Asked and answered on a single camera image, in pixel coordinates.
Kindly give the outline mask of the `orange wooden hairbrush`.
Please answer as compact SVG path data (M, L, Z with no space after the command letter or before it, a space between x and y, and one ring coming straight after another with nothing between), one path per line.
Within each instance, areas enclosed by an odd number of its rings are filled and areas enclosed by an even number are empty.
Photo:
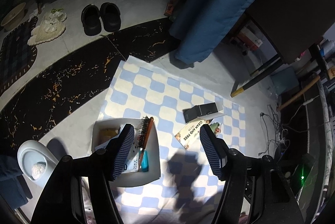
M142 119L137 138L137 147L139 148L139 161L138 161L139 167L141 167L143 161L145 148L147 146L148 138L151 133L153 124L154 124L153 117L145 116Z

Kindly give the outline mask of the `black yellow-tipped table leg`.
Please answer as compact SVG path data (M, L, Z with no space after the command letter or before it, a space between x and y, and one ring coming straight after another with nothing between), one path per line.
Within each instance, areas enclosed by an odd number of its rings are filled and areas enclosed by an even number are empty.
M235 74L233 75L235 78L235 83L233 85L232 91L230 96L232 98L236 97L237 95L247 91L247 89L253 87L261 80L268 77L270 74L275 72L279 67L284 64L282 58L279 54L276 54L271 59L266 61L263 65L255 69L255 71L251 72L250 79L247 80L246 78L246 70L235 70Z

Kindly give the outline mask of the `white dental product box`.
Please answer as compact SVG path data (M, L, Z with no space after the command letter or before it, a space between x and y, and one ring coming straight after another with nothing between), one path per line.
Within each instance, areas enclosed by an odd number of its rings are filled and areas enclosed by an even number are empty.
M115 136L115 132L109 132L100 135L98 145L95 147L95 150L104 149L108 145L109 141Z

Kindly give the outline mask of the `clean and free flat box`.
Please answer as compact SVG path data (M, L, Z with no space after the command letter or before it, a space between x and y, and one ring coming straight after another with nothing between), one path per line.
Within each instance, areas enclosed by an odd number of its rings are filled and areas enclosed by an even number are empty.
M200 128L203 125L210 126L213 122L219 122L223 124L222 117L217 117L209 120L195 119L187 123L176 135L175 139L182 145L185 150L188 150L193 146L200 136Z

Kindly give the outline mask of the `white cardboard box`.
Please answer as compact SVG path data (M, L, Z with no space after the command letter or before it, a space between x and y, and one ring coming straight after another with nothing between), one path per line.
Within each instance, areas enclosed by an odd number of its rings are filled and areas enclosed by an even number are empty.
M111 118L107 120L96 121L93 126L91 151L95 151L95 147L98 145L99 136L102 135L105 130L111 130L119 133L125 124L133 125L135 129L134 142L137 144L141 122L142 118ZM144 173L141 171L141 167L139 167L138 172L127 174L121 173L120 176L116 178L116 181L113 182L114 186L123 188L139 187L145 184L149 184L160 178L160 149L158 144L157 131L154 125L152 126L145 151L147 151L148 154L149 171Z

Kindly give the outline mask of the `green transparent bottle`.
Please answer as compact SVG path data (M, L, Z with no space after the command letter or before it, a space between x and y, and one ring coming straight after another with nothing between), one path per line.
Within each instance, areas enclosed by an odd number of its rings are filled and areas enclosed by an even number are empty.
M218 135L221 133L222 124L219 122L213 122L210 124L210 128L214 132L215 135Z

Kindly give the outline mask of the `black small box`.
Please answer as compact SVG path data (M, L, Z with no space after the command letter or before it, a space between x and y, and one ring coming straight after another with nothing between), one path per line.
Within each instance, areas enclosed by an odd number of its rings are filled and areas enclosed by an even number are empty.
M215 102L195 105L192 108L184 109L183 116L185 122L190 122L196 118L211 115L218 112Z

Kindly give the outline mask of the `right black slipper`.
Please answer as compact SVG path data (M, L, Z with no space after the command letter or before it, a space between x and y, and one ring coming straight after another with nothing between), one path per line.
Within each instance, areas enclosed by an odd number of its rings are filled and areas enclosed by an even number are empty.
M99 12L105 31L112 33L120 30L120 10L116 4L110 2L102 3Z

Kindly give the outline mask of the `red white box under bed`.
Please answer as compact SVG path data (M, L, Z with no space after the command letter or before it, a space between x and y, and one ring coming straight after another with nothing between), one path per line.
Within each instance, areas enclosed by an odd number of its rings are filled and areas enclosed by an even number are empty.
M263 41L259 39L250 29L244 27L241 29L237 36L245 45L246 47L251 50L257 50L262 44Z

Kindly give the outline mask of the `teal small bottle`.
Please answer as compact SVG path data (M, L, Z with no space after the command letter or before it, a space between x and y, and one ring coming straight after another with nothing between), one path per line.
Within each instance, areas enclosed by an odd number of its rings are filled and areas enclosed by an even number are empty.
M149 161L148 161L148 154L147 151L144 151L143 153L143 159L141 162L141 171L146 173L149 171Z

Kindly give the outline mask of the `blue cream checkered mat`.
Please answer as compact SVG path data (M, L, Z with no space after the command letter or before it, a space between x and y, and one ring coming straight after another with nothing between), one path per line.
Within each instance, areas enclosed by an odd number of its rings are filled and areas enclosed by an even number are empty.
M224 183L212 173L199 139L188 150L175 139L185 126L183 110L212 102L222 105L218 137L244 151L242 106L137 58L120 62L99 119L153 117L161 170L160 178L149 184L113 186L125 223L197 223L214 215Z

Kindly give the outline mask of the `dark patterned bath rug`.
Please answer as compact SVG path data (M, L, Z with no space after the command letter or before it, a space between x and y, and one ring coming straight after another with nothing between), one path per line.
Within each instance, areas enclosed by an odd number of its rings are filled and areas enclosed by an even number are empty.
M34 64L37 47L28 45L38 17L17 26L4 39L1 46L1 95L21 78Z

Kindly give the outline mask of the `light blue plastic stool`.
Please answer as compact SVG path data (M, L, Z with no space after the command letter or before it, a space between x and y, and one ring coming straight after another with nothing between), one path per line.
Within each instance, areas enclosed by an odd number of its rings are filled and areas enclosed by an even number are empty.
M17 153L19 167L36 185L44 188L58 159L42 143L34 140L24 142Z

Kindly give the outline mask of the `cream fluffy slippers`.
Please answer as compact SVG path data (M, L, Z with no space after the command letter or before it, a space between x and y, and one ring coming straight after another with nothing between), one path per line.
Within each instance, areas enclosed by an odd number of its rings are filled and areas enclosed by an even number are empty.
M52 9L44 14L40 25L31 31L27 45L35 46L60 37L66 30L64 9Z

